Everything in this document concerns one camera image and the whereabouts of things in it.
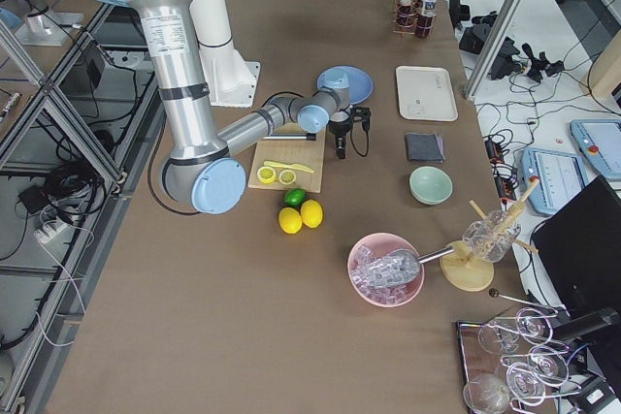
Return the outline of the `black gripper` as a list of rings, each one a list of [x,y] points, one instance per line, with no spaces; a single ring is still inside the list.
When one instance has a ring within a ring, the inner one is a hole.
[[[350,114],[348,111],[334,113],[328,123],[328,130],[335,138],[335,149],[339,159],[346,156],[346,135],[350,131]]]

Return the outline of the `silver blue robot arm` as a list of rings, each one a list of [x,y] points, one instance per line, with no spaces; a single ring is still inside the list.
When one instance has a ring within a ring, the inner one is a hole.
[[[310,97],[276,97],[222,130],[211,102],[256,83],[235,50],[224,0],[98,0],[135,10],[146,37],[174,147],[161,169],[173,200],[199,212],[230,210],[245,191],[235,155],[288,122],[317,133],[349,105],[342,70]]]

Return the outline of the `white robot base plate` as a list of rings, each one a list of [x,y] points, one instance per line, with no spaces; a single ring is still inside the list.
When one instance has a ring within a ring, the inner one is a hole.
[[[261,68],[259,62],[245,61],[232,44],[219,48],[200,46],[200,57],[213,106],[252,106]]]

